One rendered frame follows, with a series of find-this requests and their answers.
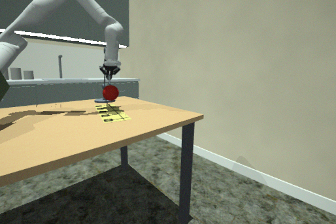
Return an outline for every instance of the yellow paper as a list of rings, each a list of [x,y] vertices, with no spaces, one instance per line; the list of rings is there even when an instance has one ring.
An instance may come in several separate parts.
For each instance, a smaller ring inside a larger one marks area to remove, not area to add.
[[[96,105],[95,109],[97,109],[97,111],[99,112],[99,116],[104,123],[126,121],[131,119],[124,113],[123,110],[119,109],[119,106],[115,106],[113,104],[102,103],[102,105]]]

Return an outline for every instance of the table leg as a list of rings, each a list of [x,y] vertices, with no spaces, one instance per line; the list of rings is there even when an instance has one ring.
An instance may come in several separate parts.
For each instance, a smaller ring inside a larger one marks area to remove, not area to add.
[[[127,170],[128,168],[128,158],[127,158],[127,145],[120,148],[122,154],[122,168],[123,170]]]
[[[192,219],[190,213],[190,193],[192,190],[193,132],[195,123],[182,127],[182,154],[180,175],[180,209],[178,219],[187,224]]]

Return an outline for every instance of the white baseboard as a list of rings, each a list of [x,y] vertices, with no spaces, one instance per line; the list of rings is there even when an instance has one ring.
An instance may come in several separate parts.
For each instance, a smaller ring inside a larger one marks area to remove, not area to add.
[[[168,135],[167,133],[160,134],[158,137],[175,144],[181,147],[182,140],[174,136]],[[204,157],[214,163],[219,164],[220,166],[226,167],[229,170],[233,170],[247,178],[251,178],[259,183],[267,185],[277,191],[281,191],[289,196],[292,196],[296,199],[302,200],[308,204],[311,204],[317,208],[323,209],[331,214],[336,215],[336,201],[329,198],[325,198],[321,195],[308,191],[306,189],[300,188],[296,185],[292,185],[288,182],[279,180],[265,173],[254,170],[253,168],[247,167],[240,163],[229,160],[225,157],[207,151],[203,148],[200,148],[196,145],[193,146],[193,152],[196,155]]]

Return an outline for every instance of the robotic arm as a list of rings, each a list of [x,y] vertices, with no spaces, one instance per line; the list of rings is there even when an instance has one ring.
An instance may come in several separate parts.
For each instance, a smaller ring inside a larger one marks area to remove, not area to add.
[[[0,34],[0,71],[4,74],[12,62],[26,48],[27,41],[14,31],[47,20],[67,0],[33,0],[6,30]],[[88,14],[105,27],[105,60],[101,72],[109,80],[116,74],[121,63],[118,61],[119,43],[117,38],[123,32],[122,25],[109,16],[95,0],[77,0]]]

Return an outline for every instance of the red ball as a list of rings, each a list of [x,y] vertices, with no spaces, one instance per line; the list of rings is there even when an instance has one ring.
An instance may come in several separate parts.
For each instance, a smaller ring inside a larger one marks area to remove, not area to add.
[[[108,101],[113,101],[119,96],[119,90],[115,86],[108,85],[103,90],[103,96]]]

